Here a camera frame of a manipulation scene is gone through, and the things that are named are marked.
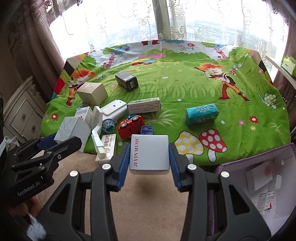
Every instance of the small white box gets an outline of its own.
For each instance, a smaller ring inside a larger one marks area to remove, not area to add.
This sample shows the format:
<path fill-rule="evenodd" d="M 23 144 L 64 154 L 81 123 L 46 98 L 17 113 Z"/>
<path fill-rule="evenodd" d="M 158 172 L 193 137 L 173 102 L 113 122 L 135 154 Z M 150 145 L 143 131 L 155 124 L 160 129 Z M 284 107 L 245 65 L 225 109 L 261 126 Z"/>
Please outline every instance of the small white box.
<path fill-rule="evenodd" d="M 108 93 L 102 83 L 84 83 L 78 90 L 77 94 L 83 102 L 100 106 L 108 97 Z"/>
<path fill-rule="evenodd" d="M 92 109 L 89 106 L 78 109 L 74 116 L 83 119 L 91 129 Z"/>
<path fill-rule="evenodd" d="M 256 191 L 272 180 L 272 169 L 269 161 L 246 172 L 249 192 Z"/>
<path fill-rule="evenodd" d="M 272 192 L 279 190 L 281 188 L 281 178 L 281 175 L 275 175 L 273 179 L 269 182 L 268 191 Z"/>
<path fill-rule="evenodd" d="M 102 136 L 102 143 L 104 144 L 106 156 L 99 158 L 97 155 L 95 161 L 99 163 L 108 163 L 115 154 L 116 134 Z"/>
<path fill-rule="evenodd" d="M 54 140 L 57 143 L 60 143 L 73 136 L 79 137 L 82 142 L 79 151 L 83 152 L 90 132 L 90 127 L 80 117 L 65 117 L 56 133 Z"/>
<path fill-rule="evenodd" d="M 127 104 L 129 114 L 147 113 L 161 109 L 159 97 L 130 101 Z"/>
<path fill-rule="evenodd" d="M 169 169 L 167 135 L 131 136 L 131 172 L 134 174 L 166 174 Z"/>

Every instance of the silver screw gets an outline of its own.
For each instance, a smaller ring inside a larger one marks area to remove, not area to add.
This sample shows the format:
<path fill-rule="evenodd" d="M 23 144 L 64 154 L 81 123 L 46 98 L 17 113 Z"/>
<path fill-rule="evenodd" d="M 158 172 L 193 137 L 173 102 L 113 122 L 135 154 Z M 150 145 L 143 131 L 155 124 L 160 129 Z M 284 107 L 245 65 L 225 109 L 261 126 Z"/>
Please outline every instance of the silver screw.
<path fill-rule="evenodd" d="M 102 168 L 103 168 L 104 170 L 108 170 L 108 169 L 111 168 L 111 165 L 108 164 L 108 163 L 106 163 L 106 164 L 102 165 Z"/>
<path fill-rule="evenodd" d="M 226 171 L 223 171 L 223 172 L 221 172 L 221 176 L 227 178 L 227 177 L 229 177 L 229 173 Z"/>
<path fill-rule="evenodd" d="M 194 164 L 189 164 L 187 167 L 189 170 L 192 170 L 192 171 L 196 169 L 196 165 Z"/>
<path fill-rule="evenodd" d="M 76 170 L 70 172 L 70 176 L 72 177 L 76 177 L 77 175 L 78 175 L 78 172 Z"/>

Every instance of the pink curtain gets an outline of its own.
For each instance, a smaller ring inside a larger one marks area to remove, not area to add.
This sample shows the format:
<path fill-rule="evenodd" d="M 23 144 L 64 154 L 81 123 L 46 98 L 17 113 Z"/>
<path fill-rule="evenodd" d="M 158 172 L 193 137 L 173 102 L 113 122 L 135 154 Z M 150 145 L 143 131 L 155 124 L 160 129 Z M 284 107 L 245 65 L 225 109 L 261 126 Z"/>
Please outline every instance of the pink curtain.
<path fill-rule="evenodd" d="M 64 61 L 49 29 L 44 0 L 24 0 L 7 25 L 7 35 L 21 78 L 33 75 L 49 101 Z"/>
<path fill-rule="evenodd" d="M 291 16 L 289 18 L 289 34 L 284 55 L 296 59 L 296 22 Z M 292 130 L 296 126 L 296 90 L 281 72 L 277 73 L 274 86 L 284 98 Z"/>

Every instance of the green box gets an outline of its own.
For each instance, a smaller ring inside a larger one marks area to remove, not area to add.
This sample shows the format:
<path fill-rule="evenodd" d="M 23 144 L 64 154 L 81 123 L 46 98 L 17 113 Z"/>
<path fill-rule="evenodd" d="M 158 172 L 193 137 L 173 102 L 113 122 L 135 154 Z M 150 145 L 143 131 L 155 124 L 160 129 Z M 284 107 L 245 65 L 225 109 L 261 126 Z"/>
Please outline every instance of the green box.
<path fill-rule="evenodd" d="M 289 56 L 284 56 L 281 62 L 281 66 L 285 69 L 289 75 L 296 78 L 296 60 Z"/>

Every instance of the lace curtain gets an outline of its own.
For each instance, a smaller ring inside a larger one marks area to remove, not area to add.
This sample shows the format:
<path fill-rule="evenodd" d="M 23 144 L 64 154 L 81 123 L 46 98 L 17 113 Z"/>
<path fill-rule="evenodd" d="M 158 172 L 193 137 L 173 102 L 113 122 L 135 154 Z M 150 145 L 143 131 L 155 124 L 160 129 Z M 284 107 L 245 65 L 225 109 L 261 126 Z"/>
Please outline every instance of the lace curtain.
<path fill-rule="evenodd" d="M 264 55 L 281 60 L 287 42 L 288 17 L 277 0 L 55 1 L 50 29 L 64 60 L 128 42 L 195 40 L 255 49 L 274 79 Z"/>

